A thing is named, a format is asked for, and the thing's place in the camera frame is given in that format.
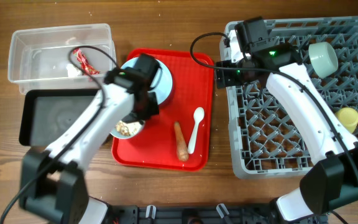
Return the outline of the red snack wrapper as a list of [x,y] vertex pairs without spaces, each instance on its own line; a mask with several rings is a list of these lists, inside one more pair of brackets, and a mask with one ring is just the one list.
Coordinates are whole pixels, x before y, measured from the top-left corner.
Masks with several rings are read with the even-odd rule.
[[80,63],[80,67],[85,71],[87,75],[97,75],[100,74],[99,70],[96,70],[88,61],[85,54],[80,49],[75,49],[73,55],[76,57],[77,61]]

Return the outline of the yellow plastic cup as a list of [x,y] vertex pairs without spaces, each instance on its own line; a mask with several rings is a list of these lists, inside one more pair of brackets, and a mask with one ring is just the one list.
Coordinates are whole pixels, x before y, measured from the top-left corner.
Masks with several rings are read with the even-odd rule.
[[350,132],[353,133],[358,125],[358,112],[349,107],[341,108],[335,112],[339,122]]

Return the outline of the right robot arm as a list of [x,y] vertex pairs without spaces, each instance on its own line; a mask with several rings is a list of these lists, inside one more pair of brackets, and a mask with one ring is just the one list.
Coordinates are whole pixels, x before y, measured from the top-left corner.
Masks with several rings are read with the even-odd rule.
[[220,51],[217,86],[259,81],[287,112],[313,163],[297,189],[266,205],[268,221],[293,223],[358,201],[358,140],[318,93],[296,48],[285,43],[243,51],[226,44]]

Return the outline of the blue bowl with food scraps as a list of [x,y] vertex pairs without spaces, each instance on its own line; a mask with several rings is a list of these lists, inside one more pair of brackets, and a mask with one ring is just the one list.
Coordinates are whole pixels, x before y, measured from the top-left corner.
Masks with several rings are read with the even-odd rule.
[[144,126],[145,121],[143,120],[133,123],[119,121],[110,132],[110,135],[118,139],[130,139],[139,134],[143,130]]

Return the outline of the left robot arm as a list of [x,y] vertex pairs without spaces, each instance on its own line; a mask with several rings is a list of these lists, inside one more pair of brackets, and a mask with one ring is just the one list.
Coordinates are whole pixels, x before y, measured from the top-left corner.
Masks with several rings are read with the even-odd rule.
[[78,119],[44,151],[30,149],[22,160],[21,209],[51,223],[111,223],[111,206],[90,197],[85,172],[100,146],[127,116],[145,121],[158,114],[150,92],[159,68],[115,68]]

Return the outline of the mint green bowl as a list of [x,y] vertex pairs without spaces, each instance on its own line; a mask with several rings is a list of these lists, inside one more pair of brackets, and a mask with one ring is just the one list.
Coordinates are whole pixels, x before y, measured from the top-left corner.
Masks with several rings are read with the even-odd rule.
[[311,44],[308,53],[313,70],[320,78],[326,78],[337,71],[339,62],[331,44],[327,42]]

